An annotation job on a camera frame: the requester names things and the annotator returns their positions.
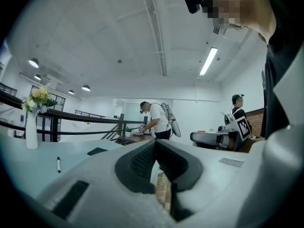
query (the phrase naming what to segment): yellow flower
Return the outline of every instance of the yellow flower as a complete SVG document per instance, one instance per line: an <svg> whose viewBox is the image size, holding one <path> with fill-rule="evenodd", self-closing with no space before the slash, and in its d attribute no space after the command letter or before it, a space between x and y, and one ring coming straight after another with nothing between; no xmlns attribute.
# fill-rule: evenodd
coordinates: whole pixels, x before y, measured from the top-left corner
<svg viewBox="0 0 304 228"><path fill-rule="evenodd" d="M33 96L34 98L39 97L39 96L40 96L40 91L37 90L37 89L35 89L35 90L32 92L32 96Z"/></svg>
<svg viewBox="0 0 304 228"><path fill-rule="evenodd" d="M45 87L40 87L39 90L42 94L45 94L45 95L48 94L48 90Z"/></svg>

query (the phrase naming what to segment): white vase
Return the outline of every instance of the white vase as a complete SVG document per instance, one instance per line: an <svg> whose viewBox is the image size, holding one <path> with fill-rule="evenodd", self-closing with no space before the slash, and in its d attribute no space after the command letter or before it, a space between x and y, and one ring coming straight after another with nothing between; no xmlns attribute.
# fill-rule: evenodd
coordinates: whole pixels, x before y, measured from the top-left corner
<svg viewBox="0 0 304 228"><path fill-rule="evenodd" d="M27 147L31 150L38 148L36 117L36 113L28 112L27 125L25 128L25 137Z"/></svg>

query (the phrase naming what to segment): table surface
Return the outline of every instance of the table surface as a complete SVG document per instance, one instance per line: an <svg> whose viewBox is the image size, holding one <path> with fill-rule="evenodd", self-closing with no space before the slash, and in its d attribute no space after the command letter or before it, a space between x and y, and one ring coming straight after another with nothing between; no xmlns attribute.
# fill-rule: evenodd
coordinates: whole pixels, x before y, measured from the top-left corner
<svg viewBox="0 0 304 228"><path fill-rule="evenodd" d="M141 142L141 141L146 141L146 140L151 140L152 136L151 135L142 135L142 136L136 136L134 134L131 134L130 137L119 137L119 139L123 139L123 140L129 140L133 143L136 142Z"/></svg>
<svg viewBox="0 0 304 228"><path fill-rule="evenodd" d="M15 187L33 198L57 178L90 158L87 153L95 148L113 150L123 147L109 140L85 142L38 142L30 150L24 139L0 136L2 163ZM61 173L57 172L60 157Z"/></svg>

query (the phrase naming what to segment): flower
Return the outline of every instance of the flower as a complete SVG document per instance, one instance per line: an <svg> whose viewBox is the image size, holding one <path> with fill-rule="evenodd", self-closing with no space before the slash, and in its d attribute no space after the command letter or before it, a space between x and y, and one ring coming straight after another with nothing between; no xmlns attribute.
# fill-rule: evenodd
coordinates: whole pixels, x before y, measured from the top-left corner
<svg viewBox="0 0 304 228"><path fill-rule="evenodd" d="M29 107L34 107L35 104L36 104L36 103L35 103L33 100L30 100L30 101L28 102Z"/></svg>
<svg viewBox="0 0 304 228"><path fill-rule="evenodd" d="M35 113L39 113L40 107L38 105L35 105L33 110Z"/></svg>
<svg viewBox="0 0 304 228"><path fill-rule="evenodd" d="M40 91L37 90L37 89L35 89L35 90L32 92L32 96L33 96L34 98L39 97L39 96L40 96Z"/></svg>
<svg viewBox="0 0 304 228"><path fill-rule="evenodd" d="M43 106L40 108L40 113L41 113L41 114L46 113L47 110L48 110L48 108L47 108L45 105L43 105Z"/></svg>
<svg viewBox="0 0 304 228"><path fill-rule="evenodd" d="M39 88L40 93L47 95L48 94L48 90L45 87L40 87Z"/></svg>

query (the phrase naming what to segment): white table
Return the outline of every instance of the white table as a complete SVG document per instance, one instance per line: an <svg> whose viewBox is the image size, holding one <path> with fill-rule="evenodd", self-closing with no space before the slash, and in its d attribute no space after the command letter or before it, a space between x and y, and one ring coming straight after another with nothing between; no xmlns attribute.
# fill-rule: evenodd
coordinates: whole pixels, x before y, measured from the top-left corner
<svg viewBox="0 0 304 228"><path fill-rule="evenodd" d="M87 153L97 147L113 150L123 146L109 140L38 142L38 148L30 150L24 139L0 135L1 160L9 177L17 189L35 199L54 180L90 158ZM57 157L61 173L57 172Z"/></svg>

